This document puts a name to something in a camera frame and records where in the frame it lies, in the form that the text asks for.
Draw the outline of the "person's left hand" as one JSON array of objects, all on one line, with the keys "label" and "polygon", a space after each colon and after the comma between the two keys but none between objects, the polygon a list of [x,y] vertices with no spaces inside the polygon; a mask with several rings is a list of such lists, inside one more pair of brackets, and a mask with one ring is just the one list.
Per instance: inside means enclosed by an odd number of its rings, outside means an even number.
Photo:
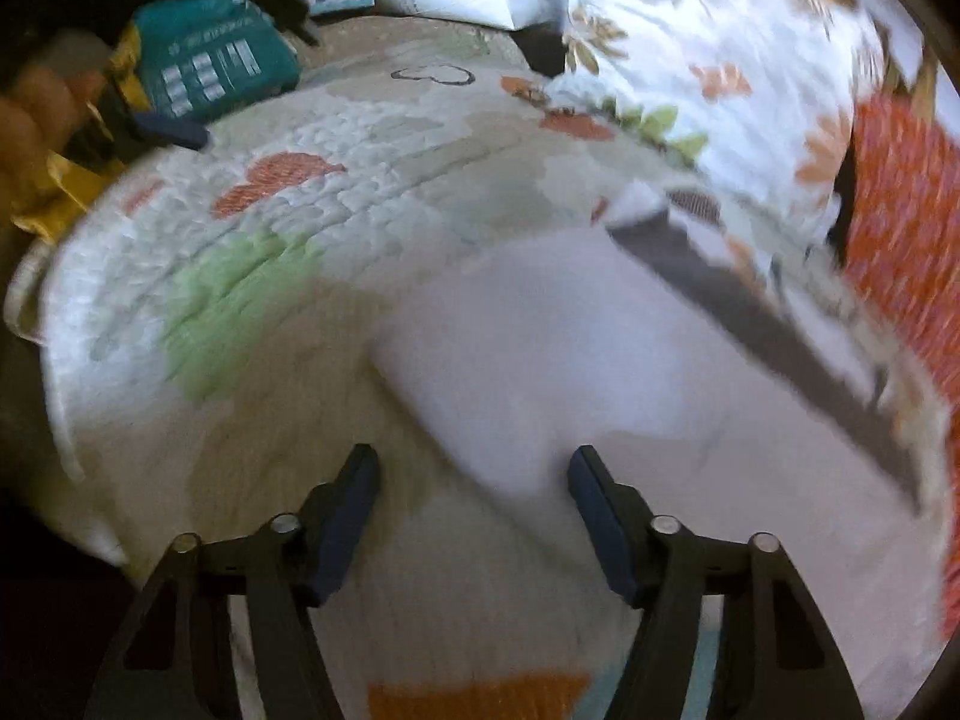
[{"label": "person's left hand", "polygon": [[64,78],[28,65],[2,93],[2,210],[34,202],[49,174],[49,154],[59,151],[89,115],[104,86],[100,71]]}]

